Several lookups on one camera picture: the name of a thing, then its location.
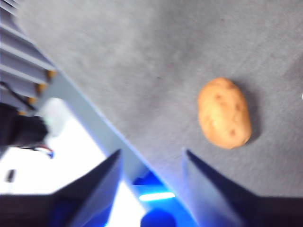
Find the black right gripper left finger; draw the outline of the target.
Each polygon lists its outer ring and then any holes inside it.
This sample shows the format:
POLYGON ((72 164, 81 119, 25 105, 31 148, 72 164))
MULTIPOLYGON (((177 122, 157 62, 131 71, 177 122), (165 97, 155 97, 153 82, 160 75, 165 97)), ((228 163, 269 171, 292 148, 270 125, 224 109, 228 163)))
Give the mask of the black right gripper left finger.
POLYGON ((2 227, 102 227, 121 179, 122 152, 117 150, 82 177, 45 195, 0 197, 2 227))

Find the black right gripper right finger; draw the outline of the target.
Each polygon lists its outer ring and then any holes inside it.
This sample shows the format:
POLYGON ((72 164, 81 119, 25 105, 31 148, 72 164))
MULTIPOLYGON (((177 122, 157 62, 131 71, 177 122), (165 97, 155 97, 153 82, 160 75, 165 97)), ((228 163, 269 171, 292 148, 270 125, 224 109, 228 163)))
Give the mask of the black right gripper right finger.
POLYGON ((186 149, 188 206, 200 227, 301 227, 303 200, 259 196, 228 179, 186 149))

